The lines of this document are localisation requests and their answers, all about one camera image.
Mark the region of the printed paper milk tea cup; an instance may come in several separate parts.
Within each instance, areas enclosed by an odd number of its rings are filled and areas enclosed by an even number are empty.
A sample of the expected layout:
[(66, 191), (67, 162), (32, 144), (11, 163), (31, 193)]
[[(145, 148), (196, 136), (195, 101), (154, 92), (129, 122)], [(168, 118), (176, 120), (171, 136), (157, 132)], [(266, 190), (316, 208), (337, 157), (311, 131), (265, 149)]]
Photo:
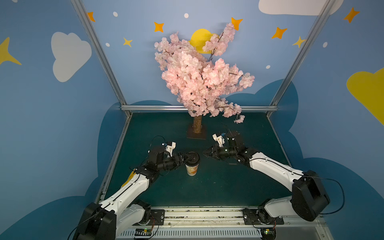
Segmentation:
[(195, 165), (189, 165), (186, 164), (187, 174), (189, 176), (195, 176), (198, 171), (199, 164)]

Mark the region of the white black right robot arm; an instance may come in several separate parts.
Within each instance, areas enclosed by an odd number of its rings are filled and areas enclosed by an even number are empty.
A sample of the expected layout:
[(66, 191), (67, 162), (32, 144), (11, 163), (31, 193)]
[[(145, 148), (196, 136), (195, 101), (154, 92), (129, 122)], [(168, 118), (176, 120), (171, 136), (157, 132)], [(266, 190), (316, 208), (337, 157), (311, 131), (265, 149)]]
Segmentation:
[(316, 172), (293, 169), (255, 148), (247, 147), (238, 132), (213, 135), (213, 139), (216, 143), (204, 151), (206, 157), (215, 160), (234, 158), (274, 179), (292, 193), (288, 197), (266, 200), (256, 211), (258, 222), (267, 225), (282, 216), (299, 216), (312, 222), (331, 202)]

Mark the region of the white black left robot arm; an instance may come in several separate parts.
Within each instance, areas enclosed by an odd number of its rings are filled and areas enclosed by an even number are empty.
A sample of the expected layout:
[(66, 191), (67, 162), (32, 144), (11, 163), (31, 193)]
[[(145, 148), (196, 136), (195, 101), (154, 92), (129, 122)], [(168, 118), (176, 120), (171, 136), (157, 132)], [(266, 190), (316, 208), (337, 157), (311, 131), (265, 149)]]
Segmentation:
[(114, 240), (128, 227), (147, 221), (151, 212), (147, 204), (134, 200), (146, 191), (161, 171), (174, 170), (186, 162), (187, 154), (174, 153), (176, 144), (160, 145), (149, 151), (145, 162), (133, 170), (122, 187), (106, 200), (90, 203), (79, 224), (69, 234), (72, 240)]

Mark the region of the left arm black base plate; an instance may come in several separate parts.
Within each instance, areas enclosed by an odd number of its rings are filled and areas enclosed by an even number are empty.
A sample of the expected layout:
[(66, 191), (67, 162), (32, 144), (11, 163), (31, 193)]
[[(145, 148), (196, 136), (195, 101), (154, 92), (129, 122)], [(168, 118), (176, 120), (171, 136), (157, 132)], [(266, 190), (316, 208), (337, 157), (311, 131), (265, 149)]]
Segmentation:
[(163, 226), (165, 220), (165, 210), (164, 209), (151, 209), (145, 210), (143, 218), (135, 223), (134, 226)]

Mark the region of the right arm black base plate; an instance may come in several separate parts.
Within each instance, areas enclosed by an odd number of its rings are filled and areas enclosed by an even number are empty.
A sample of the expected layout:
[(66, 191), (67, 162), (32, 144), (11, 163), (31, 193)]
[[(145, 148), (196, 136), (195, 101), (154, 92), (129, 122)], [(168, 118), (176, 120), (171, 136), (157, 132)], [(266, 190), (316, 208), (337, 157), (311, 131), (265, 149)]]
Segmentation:
[(264, 209), (242, 209), (245, 225), (283, 225), (281, 216), (273, 218)]

